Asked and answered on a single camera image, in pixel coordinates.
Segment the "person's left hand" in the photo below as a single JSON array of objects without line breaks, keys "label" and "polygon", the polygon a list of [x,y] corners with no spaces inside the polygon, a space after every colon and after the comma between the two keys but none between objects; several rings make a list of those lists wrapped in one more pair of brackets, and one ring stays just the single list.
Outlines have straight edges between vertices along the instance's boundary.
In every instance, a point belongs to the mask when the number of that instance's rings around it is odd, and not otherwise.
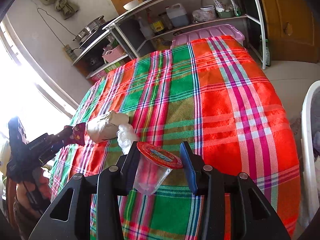
[{"label": "person's left hand", "polygon": [[35,218],[40,218],[41,214],[39,211],[34,210],[31,207],[31,203],[28,199],[27,193],[35,190],[35,185],[26,181],[18,183],[16,186],[16,198],[18,202]]}]

